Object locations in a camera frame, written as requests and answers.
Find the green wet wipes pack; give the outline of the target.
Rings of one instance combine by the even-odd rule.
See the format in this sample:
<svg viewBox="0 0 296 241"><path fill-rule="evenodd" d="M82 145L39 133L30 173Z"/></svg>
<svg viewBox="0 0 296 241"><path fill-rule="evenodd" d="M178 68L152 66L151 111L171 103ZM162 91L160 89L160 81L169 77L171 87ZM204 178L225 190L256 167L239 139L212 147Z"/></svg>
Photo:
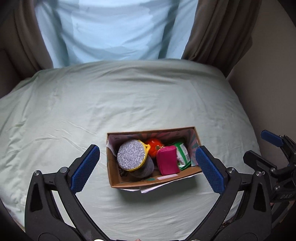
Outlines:
<svg viewBox="0 0 296 241"><path fill-rule="evenodd" d="M178 167L181 171L183 171L184 169L187 169L188 167L191 166L191 159L190 159L188 150L185 147L184 143L181 141L174 142L173 145L176 147L176 151L177 151Z"/></svg>

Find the magenta zip pouch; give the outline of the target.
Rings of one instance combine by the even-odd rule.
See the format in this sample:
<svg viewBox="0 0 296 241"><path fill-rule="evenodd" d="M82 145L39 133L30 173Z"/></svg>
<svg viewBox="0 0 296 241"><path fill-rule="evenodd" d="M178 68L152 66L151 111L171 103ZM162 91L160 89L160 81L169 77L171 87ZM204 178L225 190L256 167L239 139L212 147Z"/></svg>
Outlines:
<svg viewBox="0 0 296 241"><path fill-rule="evenodd" d="M157 165L163 176L179 173L177 148L175 146L167 146L159 149L157 152Z"/></svg>

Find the yellow silver round sponge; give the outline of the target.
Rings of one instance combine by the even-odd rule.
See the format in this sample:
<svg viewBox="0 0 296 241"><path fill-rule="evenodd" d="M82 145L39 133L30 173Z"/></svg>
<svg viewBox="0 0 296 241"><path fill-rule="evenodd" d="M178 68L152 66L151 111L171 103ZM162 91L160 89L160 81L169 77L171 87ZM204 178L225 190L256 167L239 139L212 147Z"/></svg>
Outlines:
<svg viewBox="0 0 296 241"><path fill-rule="evenodd" d="M118 165L125 171L135 171L145 164L150 149L151 146L141 140L128 140L119 147Z"/></svg>

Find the orange fluffy plush ball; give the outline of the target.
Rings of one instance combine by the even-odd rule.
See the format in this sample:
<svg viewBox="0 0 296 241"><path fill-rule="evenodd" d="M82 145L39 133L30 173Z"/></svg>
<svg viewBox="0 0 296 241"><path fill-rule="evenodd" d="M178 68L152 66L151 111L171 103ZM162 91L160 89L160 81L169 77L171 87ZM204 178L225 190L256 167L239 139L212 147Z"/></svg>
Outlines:
<svg viewBox="0 0 296 241"><path fill-rule="evenodd" d="M150 145L148 155L152 159L156 158L158 150L164 147L164 144L158 138L149 138L144 143Z"/></svg>

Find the pale green bed sheet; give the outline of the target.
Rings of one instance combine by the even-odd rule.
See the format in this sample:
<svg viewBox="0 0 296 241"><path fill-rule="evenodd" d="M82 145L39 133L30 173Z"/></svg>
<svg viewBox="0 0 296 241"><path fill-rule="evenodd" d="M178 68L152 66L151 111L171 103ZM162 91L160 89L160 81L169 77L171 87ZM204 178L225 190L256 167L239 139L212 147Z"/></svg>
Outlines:
<svg viewBox="0 0 296 241"><path fill-rule="evenodd" d="M1 99L1 200L19 225L35 170L69 166L95 144L100 161L77 194L112 239L182 240L216 202L203 174L151 192L110 186L108 133L195 127L212 153L241 173L253 127L223 74L185 60L95 62L44 70Z"/></svg>

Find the cardboard box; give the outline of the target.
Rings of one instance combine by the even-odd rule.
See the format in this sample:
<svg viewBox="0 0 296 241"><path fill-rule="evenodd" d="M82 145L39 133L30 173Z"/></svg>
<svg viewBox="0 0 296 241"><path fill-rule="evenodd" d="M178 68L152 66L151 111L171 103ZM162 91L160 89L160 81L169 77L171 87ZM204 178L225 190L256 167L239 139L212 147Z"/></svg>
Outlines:
<svg viewBox="0 0 296 241"><path fill-rule="evenodd" d="M141 140L144 143L149 138L158 138L164 144L164 147L173 146L174 142L183 142L188 150L191 166L177 174L163 176L158 169L156 157L152 159L154 163L154 171L151 176L147 178L133 177L130 174L130 171L125 171L120 168L117 162L119 147L128 140ZM112 188L129 189L160 185L162 183L193 176L202 171L198 166L195 157L196 149L200 144L197 131L194 127L131 133L108 133L106 146L109 183Z"/></svg>

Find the grey fluffy rolled sock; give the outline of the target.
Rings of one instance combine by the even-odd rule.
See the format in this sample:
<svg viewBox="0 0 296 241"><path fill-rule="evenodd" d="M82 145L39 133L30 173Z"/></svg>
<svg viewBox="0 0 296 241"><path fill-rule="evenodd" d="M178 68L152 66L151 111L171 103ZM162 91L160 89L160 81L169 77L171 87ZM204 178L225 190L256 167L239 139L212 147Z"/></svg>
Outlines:
<svg viewBox="0 0 296 241"><path fill-rule="evenodd" d="M140 168L138 168L134 171L131 171L130 174L136 178L147 178L147 177L151 176L153 171L154 171L153 160L150 156L147 156L144 164Z"/></svg>

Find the brown curtain right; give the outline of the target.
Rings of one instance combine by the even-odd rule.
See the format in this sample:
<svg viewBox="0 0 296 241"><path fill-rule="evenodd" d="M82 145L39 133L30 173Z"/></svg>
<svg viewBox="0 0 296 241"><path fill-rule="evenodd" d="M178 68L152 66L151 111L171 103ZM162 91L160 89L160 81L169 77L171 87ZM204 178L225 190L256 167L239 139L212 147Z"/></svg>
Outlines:
<svg viewBox="0 0 296 241"><path fill-rule="evenodd" d="M218 68L225 77L252 46L261 1L198 1L183 59Z"/></svg>

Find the brown curtain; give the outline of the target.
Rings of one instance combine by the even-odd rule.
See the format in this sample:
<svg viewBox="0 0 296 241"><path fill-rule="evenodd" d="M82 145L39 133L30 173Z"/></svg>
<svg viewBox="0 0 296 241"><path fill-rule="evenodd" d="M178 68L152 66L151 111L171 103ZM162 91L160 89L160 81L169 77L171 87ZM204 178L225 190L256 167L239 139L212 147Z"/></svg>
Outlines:
<svg viewBox="0 0 296 241"><path fill-rule="evenodd" d="M1 1L1 97L53 62L42 37L36 1Z"/></svg>
<svg viewBox="0 0 296 241"><path fill-rule="evenodd" d="M261 1L198 1L183 59L218 68L225 77L252 46Z"/></svg>

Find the brown curtain left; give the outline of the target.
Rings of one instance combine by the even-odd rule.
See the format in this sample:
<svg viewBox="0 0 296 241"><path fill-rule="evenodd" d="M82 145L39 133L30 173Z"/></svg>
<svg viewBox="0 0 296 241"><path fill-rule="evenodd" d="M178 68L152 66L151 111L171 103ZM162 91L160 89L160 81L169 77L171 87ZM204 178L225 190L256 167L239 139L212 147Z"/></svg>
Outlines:
<svg viewBox="0 0 296 241"><path fill-rule="evenodd" d="M53 62L42 37L36 1L1 1L1 97Z"/></svg>

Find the light blue window cloth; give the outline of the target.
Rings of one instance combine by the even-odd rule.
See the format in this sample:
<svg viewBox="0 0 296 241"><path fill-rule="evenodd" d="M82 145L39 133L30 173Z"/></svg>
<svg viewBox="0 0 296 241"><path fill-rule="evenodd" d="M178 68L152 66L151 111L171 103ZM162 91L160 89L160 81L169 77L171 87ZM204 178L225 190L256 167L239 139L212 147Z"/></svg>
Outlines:
<svg viewBox="0 0 296 241"><path fill-rule="evenodd" d="M180 59L197 1L37 1L55 68L103 60Z"/></svg>

